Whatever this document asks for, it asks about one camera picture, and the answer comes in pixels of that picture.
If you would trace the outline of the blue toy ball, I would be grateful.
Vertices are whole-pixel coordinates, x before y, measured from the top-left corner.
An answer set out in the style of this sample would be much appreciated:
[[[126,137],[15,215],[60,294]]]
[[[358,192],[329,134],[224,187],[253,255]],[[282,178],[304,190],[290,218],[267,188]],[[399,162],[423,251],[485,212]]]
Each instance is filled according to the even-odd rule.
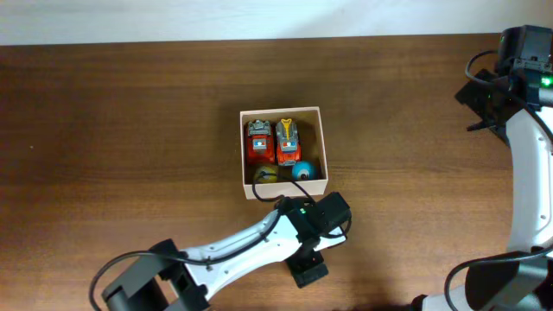
[[[311,162],[296,162],[292,167],[292,178],[295,181],[312,181],[317,179],[317,169]]]

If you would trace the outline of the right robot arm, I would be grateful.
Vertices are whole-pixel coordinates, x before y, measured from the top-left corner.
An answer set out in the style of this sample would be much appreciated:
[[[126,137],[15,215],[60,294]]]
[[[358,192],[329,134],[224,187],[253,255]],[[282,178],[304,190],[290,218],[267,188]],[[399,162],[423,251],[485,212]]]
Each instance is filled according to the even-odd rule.
[[[512,153],[512,228],[504,254],[469,260],[447,275],[440,295],[420,295],[412,310],[552,308],[552,75],[482,70],[457,98],[495,130]]]

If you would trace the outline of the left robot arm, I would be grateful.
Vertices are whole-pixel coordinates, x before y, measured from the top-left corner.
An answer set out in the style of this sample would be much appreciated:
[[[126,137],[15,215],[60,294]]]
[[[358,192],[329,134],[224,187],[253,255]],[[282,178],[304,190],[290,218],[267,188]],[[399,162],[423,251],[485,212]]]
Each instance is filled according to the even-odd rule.
[[[206,310],[225,286],[279,262],[304,288],[327,275],[321,252],[346,241],[351,220],[350,207],[338,193],[318,202],[285,197],[262,221],[218,242],[179,250],[167,239],[112,259],[135,261],[101,296],[114,311]]]

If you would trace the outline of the red toy truck grey top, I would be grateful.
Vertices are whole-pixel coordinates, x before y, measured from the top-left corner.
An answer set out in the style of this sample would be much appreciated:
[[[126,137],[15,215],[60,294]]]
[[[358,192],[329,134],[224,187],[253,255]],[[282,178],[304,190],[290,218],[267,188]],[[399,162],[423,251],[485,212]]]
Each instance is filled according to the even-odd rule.
[[[275,162],[275,144],[269,121],[257,119],[246,126],[246,160],[250,165],[273,164]]]

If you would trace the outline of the yellow toy ball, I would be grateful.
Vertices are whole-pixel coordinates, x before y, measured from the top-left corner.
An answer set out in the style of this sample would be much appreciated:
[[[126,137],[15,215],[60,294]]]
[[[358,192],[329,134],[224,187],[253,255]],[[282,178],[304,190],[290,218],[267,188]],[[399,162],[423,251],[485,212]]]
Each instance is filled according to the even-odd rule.
[[[253,180],[256,183],[267,184],[278,181],[278,167],[274,165],[260,165],[256,168]]]

